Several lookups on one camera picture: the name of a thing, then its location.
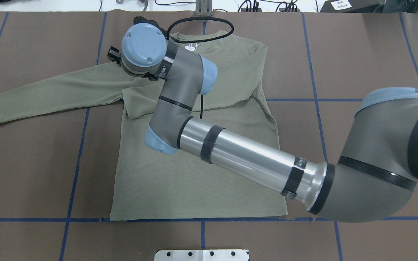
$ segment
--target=light blue cap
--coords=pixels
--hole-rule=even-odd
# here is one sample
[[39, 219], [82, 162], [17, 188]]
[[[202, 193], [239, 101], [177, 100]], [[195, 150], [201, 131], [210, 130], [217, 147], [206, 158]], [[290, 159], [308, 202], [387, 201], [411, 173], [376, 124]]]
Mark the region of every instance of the light blue cap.
[[148, 23], [133, 25], [122, 39], [123, 56], [136, 66], [154, 66], [162, 61], [166, 51], [164, 34]]
[[148, 129], [146, 130], [146, 136], [144, 137], [144, 143], [153, 150], [162, 152], [164, 154], [173, 155], [177, 152], [177, 148], [174, 148], [163, 141], [158, 135], [156, 135], [151, 126], [148, 124]]
[[389, 87], [378, 89], [372, 91], [370, 94], [367, 94], [364, 99], [362, 99], [362, 104], [359, 110], [356, 112], [358, 114], [361, 110], [372, 106], [377, 103], [398, 100], [398, 99], [418, 99], [418, 90], [410, 87]]
[[217, 79], [217, 66], [215, 63], [207, 60], [202, 55], [202, 87], [199, 94], [206, 95], [212, 90], [212, 86], [216, 83]]

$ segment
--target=white sticker on black box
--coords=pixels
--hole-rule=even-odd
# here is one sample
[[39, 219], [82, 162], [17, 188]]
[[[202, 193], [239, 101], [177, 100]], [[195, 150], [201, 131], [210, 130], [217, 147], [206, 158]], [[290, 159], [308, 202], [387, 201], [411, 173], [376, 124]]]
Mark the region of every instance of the white sticker on black box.
[[338, 0], [335, 2], [330, 2], [330, 4], [332, 4], [333, 8], [335, 8], [337, 11], [352, 7], [348, 0]]

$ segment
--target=clothing tag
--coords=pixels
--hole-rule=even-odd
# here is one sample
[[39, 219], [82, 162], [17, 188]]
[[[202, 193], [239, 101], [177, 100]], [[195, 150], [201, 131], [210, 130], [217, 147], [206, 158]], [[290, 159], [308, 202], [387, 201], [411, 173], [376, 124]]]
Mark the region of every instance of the clothing tag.
[[335, 10], [343, 10], [343, 9], [347, 9], [347, 8], [351, 8], [351, 4], [348, 2], [348, 0], [339, 0], [339, 1], [335, 1], [335, 2], [331, 2], [333, 8], [335, 8]]
[[192, 47], [191, 44], [189, 46], [185, 46], [185, 49], [189, 51], [196, 51], [196, 47]]

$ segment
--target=shirt sleeve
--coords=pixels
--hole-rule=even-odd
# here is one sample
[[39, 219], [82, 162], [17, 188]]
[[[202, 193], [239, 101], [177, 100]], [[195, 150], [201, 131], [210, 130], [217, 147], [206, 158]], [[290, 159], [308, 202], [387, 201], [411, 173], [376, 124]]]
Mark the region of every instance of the shirt sleeve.
[[115, 63], [93, 66], [0, 94], [0, 123], [66, 109], [110, 104], [136, 84]]

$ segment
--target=green long-sleeve shirt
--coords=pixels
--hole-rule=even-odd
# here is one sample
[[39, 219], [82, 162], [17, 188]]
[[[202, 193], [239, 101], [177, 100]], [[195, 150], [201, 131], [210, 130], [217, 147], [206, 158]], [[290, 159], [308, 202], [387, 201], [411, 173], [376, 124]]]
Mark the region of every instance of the green long-sleeve shirt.
[[[277, 125], [262, 91], [266, 46], [231, 35], [195, 49], [219, 71], [204, 97], [203, 119], [278, 148]], [[0, 123], [123, 99], [111, 220], [286, 215], [278, 192], [186, 152], [170, 156], [146, 147], [144, 135], [163, 84], [129, 76], [114, 63], [93, 66], [0, 94]]]

